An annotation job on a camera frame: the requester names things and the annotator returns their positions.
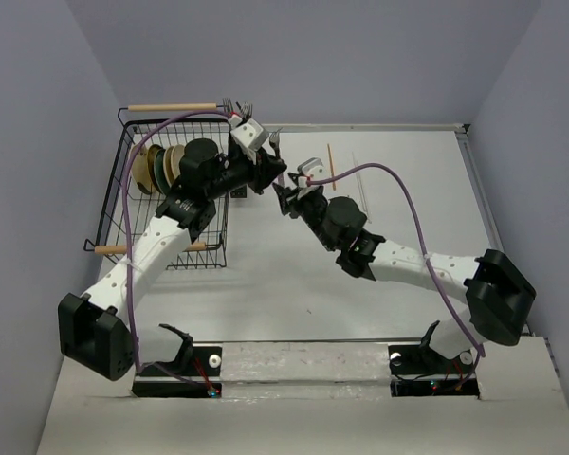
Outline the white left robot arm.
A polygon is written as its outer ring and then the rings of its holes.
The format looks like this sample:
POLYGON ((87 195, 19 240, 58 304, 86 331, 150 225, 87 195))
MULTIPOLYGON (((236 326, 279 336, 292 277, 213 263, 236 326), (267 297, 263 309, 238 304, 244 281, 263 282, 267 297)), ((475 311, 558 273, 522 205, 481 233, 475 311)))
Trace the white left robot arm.
POLYGON ((59 303, 62 354, 111 381, 139 368, 136 305, 210 224, 218 198, 243 186, 262 193, 286 168, 279 154, 265 148, 248 157, 235 143, 221 154, 210 139, 189 142, 180 175, 145 231, 136 240, 126 239, 124 256, 102 279, 59 303))

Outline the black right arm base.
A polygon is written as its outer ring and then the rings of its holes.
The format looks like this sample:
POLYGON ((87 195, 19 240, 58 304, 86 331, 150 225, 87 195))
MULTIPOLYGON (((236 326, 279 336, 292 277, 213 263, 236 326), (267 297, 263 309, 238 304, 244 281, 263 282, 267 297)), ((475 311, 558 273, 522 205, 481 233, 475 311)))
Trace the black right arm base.
POLYGON ((388 356, 392 397, 480 395, 471 351, 445 359, 419 344, 395 344, 388 356))

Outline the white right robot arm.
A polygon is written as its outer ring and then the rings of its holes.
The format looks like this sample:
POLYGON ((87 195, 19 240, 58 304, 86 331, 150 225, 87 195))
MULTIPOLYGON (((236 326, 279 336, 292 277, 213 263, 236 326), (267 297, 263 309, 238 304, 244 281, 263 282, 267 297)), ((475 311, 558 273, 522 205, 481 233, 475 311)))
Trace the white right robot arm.
POLYGON ((441 295, 464 310, 436 321, 417 349, 419 364, 438 372, 452 359, 489 342, 519 343, 536 298, 536 290, 501 251, 479 257, 450 256, 403 246, 369 232, 366 215, 347 197, 327 199, 321 188, 291 189, 275 185, 283 215, 300 218, 348 275, 373 282, 399 282, 441 295))

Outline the all silver fork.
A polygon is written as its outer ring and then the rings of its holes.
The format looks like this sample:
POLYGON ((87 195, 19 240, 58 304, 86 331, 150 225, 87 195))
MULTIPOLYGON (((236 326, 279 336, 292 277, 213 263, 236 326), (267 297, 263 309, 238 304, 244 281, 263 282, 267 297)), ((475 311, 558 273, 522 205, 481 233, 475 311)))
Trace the all silver fork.
POLYGON ((230 98, 222 99, 222 108, 229 116, 234 112, 233 104, 230 98))

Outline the orange wooden chopstick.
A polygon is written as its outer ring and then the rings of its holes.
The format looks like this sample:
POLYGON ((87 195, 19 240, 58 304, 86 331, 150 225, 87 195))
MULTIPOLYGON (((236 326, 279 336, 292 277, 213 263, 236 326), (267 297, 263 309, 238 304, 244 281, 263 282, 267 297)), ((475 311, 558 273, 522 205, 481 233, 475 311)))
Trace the orange wooden chopstick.
MULTIPOLYGON (((327 147, 329 169, 330 169, 331 177, 334 178, 336 176, 336 169, 335 169, 335 159, 333 156, 331 144, 327 143, 326 147, 327 147)), ((331 182, 331 187, 332 187, 333 191, 337 190, 337 182, 335 180, 331 182)))

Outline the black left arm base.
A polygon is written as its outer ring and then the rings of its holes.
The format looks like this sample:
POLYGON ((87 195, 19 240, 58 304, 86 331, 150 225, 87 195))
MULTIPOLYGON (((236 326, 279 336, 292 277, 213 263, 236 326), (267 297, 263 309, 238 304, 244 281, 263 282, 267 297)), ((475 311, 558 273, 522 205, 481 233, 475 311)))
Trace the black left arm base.
POLYGON ((222 345, 195 344, 185 367, 168 367, 184 381, 151 366, 134 377, 131 393, 138 398, 219 399, 222 362, 222 345))

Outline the black fork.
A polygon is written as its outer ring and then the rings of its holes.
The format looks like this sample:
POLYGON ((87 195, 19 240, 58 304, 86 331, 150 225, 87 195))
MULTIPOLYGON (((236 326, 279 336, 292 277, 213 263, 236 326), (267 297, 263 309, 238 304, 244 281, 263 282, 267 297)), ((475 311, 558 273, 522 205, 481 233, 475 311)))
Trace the black fork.
POLYGON ((253 115, 253 104, 245 102, 241 107, 241 114, 243 118, 251 118, 253 115))

